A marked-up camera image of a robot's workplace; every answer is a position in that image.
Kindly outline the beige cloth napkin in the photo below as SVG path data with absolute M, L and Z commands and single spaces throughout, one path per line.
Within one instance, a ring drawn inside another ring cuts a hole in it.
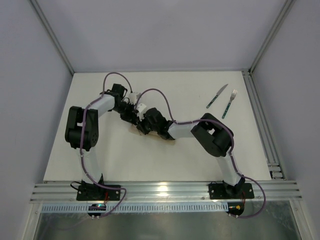
M 153 140 L 153 141 L 158 141 L 158 142 L 161 142 L 163 144 L 167 144 L 167 145 L 175 145 L 176 144 L 176 141 L 175 140 L 166 140 L 166 139 L 162 139 L 159 135 L 157 135 L 156 132 L 154 131 L 151 131 L 150 133 L 148 134 L 143 134 L 141 131 L 139 131 L 133 124 L 130 126 L 130 128 L 128 129 L 128 131 L 131 133 L 131 134 L 134 134 L 134 135 L 137 135 L 137 136 L 140 136 L 142 138 L 145 138 L 145 139 L 149 139 L 149 140 Z

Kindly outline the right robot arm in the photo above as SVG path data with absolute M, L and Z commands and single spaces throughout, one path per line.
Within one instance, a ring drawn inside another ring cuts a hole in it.
M 214 157 L 222 173 L 221 183 L 208 185 L 210 198 L 239 199 L 245 197 L 245 178 L 237 170 L 232 156 L 228 151 L 234 147 L 234 134 L 222 122 L 210 113 L 200 119 L 186 122 L 167 120 L 156 109 L 146 111 L 144 118 L 139 120 L 136 128 L 147 135 L 157 133 L 164 140 L 173 141 L 181 138 L 195 138 L 204 150 Z

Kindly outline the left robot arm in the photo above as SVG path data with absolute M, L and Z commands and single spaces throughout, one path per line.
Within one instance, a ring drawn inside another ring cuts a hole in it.
M 126 109 L 129 110 L 129 114 L 134 113 L 134 105 L 141 94 L 130 91 L 128 101 L 125 101 L 127 92 L 124 86 L 115 83 L 111 89 L 103 90 L 86 107 L 72 106 L 69 109 L 64 137 L 71 148 L 78 150 L 82 168 L 80 184 L 82 193 L 102 190 L 119 193 L 124 189 L 121 186 L 104 184 L 103 173 L 96 154 L 96 144 L 99 139 L 100 117 L 111 111 L 121 114 Z

